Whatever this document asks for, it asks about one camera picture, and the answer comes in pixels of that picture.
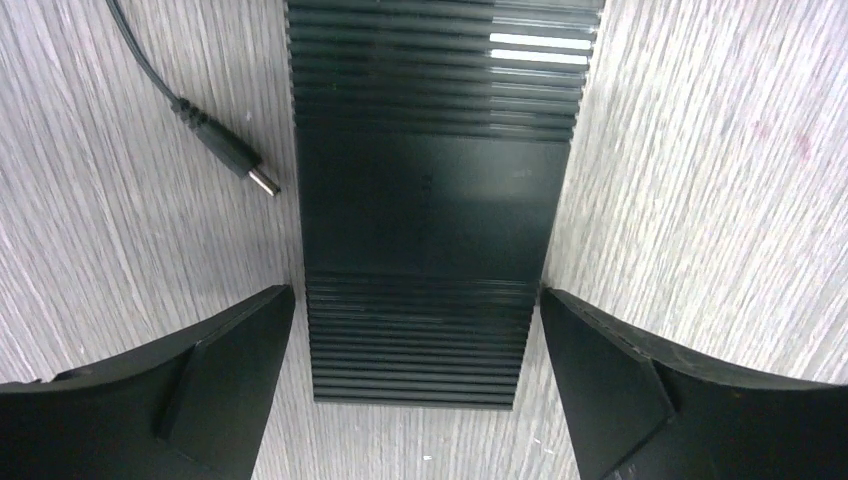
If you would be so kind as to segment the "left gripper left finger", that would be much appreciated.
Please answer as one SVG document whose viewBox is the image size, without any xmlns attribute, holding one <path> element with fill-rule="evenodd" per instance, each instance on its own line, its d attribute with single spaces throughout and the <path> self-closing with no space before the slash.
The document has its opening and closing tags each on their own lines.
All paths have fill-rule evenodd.
<svg viewBox="0 0 848 480">
<path fill-rule="evenodd" d="M 49 381 L 1 387 L 5 479 L 248 479 L 284 361 L 291 287 Z"/>
</svg>

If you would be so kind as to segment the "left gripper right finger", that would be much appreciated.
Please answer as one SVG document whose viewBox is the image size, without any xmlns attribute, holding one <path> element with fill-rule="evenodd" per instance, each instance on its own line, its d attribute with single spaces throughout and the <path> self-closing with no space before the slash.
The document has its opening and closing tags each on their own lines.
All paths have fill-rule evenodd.
<svg viewBox="0 0 848 480">
<path fill-rule="evenodd" d="M 847 389 L 735 365 L 547 288 L 540 315 L 584 479 L 843 479 Z"/>
</svg>

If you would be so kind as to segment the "black power adapter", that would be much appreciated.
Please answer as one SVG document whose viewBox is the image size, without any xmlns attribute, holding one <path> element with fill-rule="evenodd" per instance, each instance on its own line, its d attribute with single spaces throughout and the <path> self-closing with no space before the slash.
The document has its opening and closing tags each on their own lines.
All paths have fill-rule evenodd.
<svg viewBox="0 0 848 480">
<path fill-rule="evenodd" d="M 176 95 L 153 68 L 142 51 L 129 23 L 115 0 L 107 0 L 109 12 L 125 44 L 138 66 L 153 85 L 169 101 L 172 112 L 198 140 L 238 178 L 255 182 L 271 197 L 281 192 L 280 186 L 261 168 L 261 155 L 245 140 L 217 118 L 184 97 Z"/>
</svg>

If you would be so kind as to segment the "black network switch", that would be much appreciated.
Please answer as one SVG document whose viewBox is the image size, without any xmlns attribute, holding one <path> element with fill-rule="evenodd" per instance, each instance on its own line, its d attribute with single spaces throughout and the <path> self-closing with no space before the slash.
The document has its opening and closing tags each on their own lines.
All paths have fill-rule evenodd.
<svg viewBox="0 0 848 480">
<path fill-rule="evenodd" d="M 288 4 L 316 401 L 513 406 L 603 10 Z"/>
</svg>

